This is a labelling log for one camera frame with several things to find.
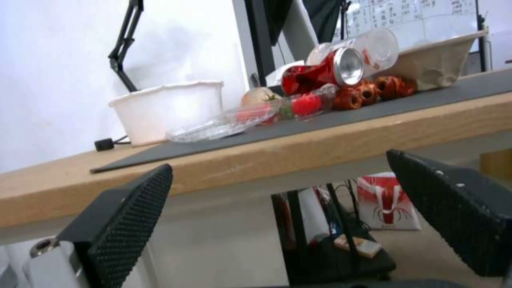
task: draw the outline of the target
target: metal bolt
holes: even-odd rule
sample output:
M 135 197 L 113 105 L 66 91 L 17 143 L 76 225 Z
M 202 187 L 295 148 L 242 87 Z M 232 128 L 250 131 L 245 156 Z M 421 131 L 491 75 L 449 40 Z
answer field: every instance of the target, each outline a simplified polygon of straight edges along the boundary
M 32 246 L 32 248 L 30 249 L 30 258 L 40 256 L 57 246 L 59 246 L 59 241 L 57 240 L 57 238 L 43 239 L 36 243 L 34 246 Z

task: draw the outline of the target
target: white wall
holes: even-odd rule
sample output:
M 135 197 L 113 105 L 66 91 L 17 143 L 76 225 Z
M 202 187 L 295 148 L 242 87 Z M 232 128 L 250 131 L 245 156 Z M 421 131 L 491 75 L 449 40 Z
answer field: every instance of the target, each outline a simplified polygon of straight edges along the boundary
M 493 70 L 512 68 L 505 64 L 512 60 L 512 1 L 479 0 L 480 14 L 485 16 L 485 25 L 489 26 L 489 41 L 492 44 Z
M 128 0 L 0 1 L 0 173 L 94 149 L 124 135 L 107 103 L 127 91 L 109 67 Z M 125 60 L 139 89 L 247 81 L 230 0 L 146 0 Z

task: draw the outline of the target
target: white paper bowl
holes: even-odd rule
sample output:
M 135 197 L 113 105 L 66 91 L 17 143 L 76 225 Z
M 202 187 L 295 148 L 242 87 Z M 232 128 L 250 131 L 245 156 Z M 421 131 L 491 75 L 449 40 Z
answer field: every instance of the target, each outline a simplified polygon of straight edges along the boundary
M 222 81 L 196 81 L 136 91 L 109 103 L 133 146 L 166 141 L 165 132 L 222 113 Z
M 479 31 L 404 50 L 393 67 L 377 76 L 416 79 L 419 91 L 448 87 L 459 78 L 473 42 L 486 33 Z

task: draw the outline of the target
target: can top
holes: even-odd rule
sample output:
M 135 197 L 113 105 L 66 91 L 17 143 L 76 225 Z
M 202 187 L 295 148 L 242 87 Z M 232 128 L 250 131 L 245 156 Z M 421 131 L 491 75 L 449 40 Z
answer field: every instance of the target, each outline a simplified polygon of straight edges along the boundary
M 332 64 L 334 77 L 340 86 L 359 83 L 365 73 L 362 56 L 353 48 L 339 48 Z

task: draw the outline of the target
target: black mat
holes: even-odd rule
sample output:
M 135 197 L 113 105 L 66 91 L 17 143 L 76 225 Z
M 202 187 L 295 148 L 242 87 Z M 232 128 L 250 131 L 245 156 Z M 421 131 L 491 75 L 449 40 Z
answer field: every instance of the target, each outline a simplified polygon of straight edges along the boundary
M 382 102 L 358 110 L 331 112 L 316 116 L 308 121 L 283 121 L 268 127 L 255 127 L 243 134 L 224 139 L 193 143 L 165 142 L 103 167 L 91 169 L 91 173 L 320 130 L 508 91 L 512 91 L 512 69 L 461 79 L 455 85 L 445 89 L 422 92 L 412 97 Z

